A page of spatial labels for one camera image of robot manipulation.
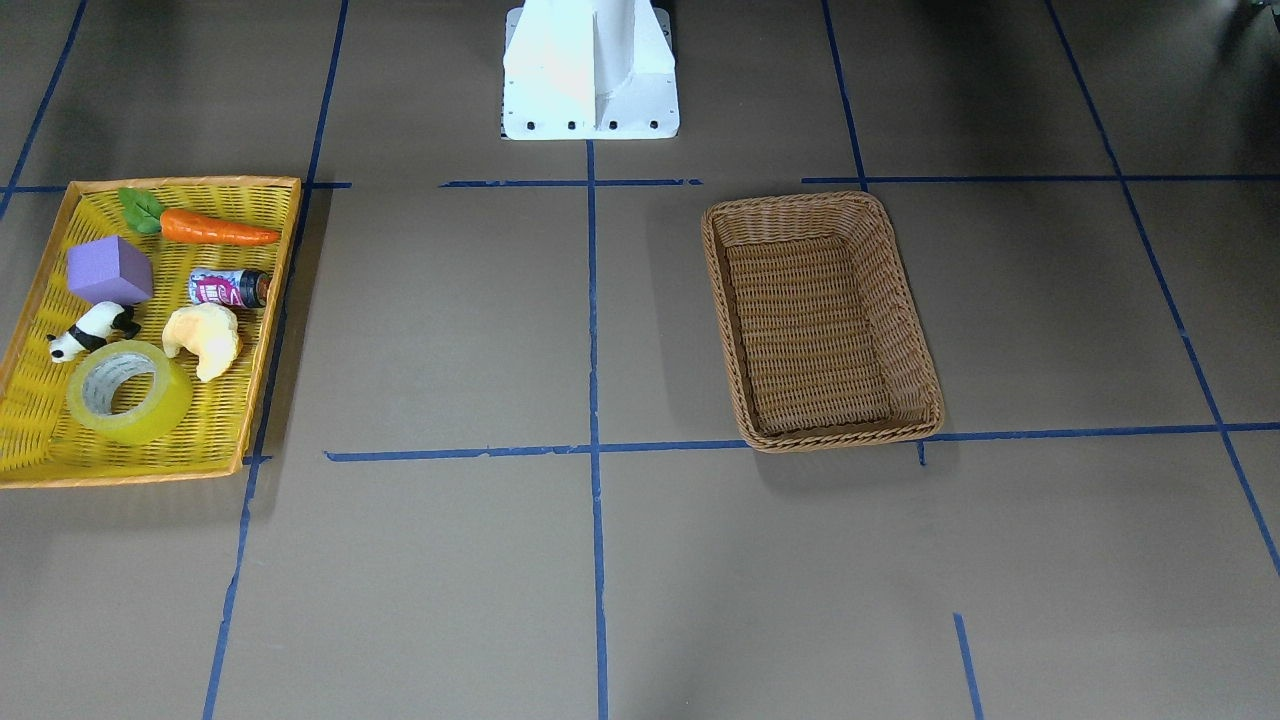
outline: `purple block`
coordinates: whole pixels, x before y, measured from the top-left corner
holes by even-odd
[[[88,302],[133,305],[151,299],[151,260],[113,234],[67,251],[67,290]]]

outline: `gray surface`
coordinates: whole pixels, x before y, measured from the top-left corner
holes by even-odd
[[[0,492],[0,717],[1280,715],[1244,492],[1280,523],[1276,183],[1133,183],[1225,420],[1270,428],[1230,434],[1247,486],[1116,182],[872,187],[960,433],[927,465],[620,446],[736,439],[707,206],[856,173],[820,3],[680,4],[680,137],[595,145],[600,179],[704,181],[594,193],[596,464],[589,191],[439,187],[588,177],[497,136],[511,5],[353,3],[326,114],[337,1],[87,5],[18,184],[306,176],[323,117],[352,187],[310,195],[270,460]],[[1043,4],[832,5],[868,173],[1111,172]],[[1277,172],[1268,18],[1062,5],[1125,172]],[[0,9],[6,176],[74,9]],[[5,336],[59,199],[0,218]]]

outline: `panda figurine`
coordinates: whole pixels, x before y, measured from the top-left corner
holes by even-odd
[[[142,331],[133,322],[133,307],[116,302],[99,302],[81,315],[79,320],[63,334],[45,336],[49,341],[49,356],[54,363],[65,363],[83,351],[93,352],[106,345],[111,331],[123,331],[127,340]]]

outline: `clear packing tape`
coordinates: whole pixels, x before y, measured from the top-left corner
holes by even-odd
[[[146,398],[125,413],[111,413],[111,398],[125,380],[151,373]],[[145,445],[178,427],[191,409],[191,379],[159,347],[137,340],[106,345],[72,373],[67,406],[86,428],[124,445]]]

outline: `toy carrot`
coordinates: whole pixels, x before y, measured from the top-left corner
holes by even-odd
[[[122,187],[116,195],[124,205],[124,222],[143,234],[159,232],[174,242],[224,245],[270,245],[280,240],[280,233],[275,231],[219,220],[180,208],[165,208],[145,190]]]

